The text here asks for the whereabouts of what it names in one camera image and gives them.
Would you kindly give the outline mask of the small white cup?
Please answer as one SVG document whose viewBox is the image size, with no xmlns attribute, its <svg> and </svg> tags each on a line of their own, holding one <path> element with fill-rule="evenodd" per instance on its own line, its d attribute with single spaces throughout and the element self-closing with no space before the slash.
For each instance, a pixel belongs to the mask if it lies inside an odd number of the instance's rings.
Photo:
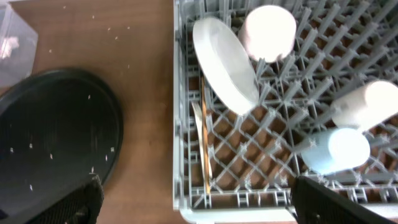
<svg viewBox="0 0 398 224">
<path fill-rule="evenodd" d="M 397 85 L 373 81 L 336 99 L 331 107 L 337 109 L 331 118 L 337 127 L 367 131 L 397 114 Z"/>
</svg>

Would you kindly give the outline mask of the white plastic fork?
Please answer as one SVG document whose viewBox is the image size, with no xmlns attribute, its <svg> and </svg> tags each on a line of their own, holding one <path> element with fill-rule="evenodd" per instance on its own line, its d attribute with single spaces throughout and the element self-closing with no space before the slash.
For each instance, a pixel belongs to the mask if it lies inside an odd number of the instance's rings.
<svg viewBox="0 0 398 224">
<path fill-rule="evenodd" d="M 201 157 L 201 168 L 203 174 L 205 173 L 205 157 L 204 157 L 204 148 L 203 148 L 203 120 L 202 120 L 202 110 L 200 105 L 196 102 L 193 101 L 191 102 L 193 112 L 195 115 L 195 124 L 197 127 L 197 133 L 198 133 L 198 142 L 199 142 L 199 147 L 200 147 L 200 157 Z"/>
</svg>

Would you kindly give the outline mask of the blue plastic cup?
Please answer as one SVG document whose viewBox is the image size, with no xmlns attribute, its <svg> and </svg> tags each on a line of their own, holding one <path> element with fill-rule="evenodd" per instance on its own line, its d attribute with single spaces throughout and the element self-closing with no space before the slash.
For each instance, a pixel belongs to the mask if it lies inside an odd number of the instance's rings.
<svg viewBox="0 0 398 224">
<path fill-rule="evenodd" d="M 301 152 L 305 165 L 321 174 L 329 175 L 363 165 L 369 158 L 369 141 L 359 131 L 337 128 L 311 135 L 309 149 Z"/>
</svg>

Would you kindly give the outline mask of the wooden chopstick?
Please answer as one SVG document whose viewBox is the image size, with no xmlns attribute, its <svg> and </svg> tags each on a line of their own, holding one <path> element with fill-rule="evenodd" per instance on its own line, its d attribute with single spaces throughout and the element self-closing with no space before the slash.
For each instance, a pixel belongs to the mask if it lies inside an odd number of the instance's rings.
<svg viewBox="0 0 398 224">
<path fill-rule="evenodd" d="M 206 102 L 205 102 L 205 79 L 201 78 L 201 107 L 202 107 L 202 128 L 203 128 L 203 150 L 204 150 L 204 160 L 205 160 L 205 189 L 206 193 L 210 194 L 210 160 L 208 156 L 208 132 L 206 127 Z"/>
</svg>

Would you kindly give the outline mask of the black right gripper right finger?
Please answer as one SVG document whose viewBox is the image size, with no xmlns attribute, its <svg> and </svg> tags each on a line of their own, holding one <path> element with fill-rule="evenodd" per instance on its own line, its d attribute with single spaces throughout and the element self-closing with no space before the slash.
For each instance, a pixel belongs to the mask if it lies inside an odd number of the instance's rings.
<svg viewBox="0 0 398 224">
<path fill-rule="evenodd" d="M 291 188 L 289 210 L 299 224 L 393 224 L 314 180 L 299 176 Z"/>
</svg>

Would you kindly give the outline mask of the grey plate with food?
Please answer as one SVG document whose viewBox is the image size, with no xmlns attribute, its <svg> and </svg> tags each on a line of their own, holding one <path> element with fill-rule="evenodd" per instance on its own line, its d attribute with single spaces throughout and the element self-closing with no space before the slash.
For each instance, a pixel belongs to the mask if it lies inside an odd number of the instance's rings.
<svg viewBox="0 0 398 224">
<path fill-rule="evenodd" d="M 251 61 L 235 33 L 215 17 L 193 25 L 193 46 L 201 70 L 220 101 L 238 115 L 259 102 L 259 85 Z"/>
</svg>

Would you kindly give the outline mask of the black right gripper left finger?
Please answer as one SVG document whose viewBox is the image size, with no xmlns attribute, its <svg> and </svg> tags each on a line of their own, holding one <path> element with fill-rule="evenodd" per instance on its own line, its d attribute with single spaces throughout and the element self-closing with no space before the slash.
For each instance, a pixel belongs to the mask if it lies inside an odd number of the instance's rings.
<svg viewBox="0 0 398 224">
<path fill-rule="evenodd" d="M 96 223 L 104 200 L 97 174 L 61 189 L 34 207 L 28 223 Z"/>
</svg>

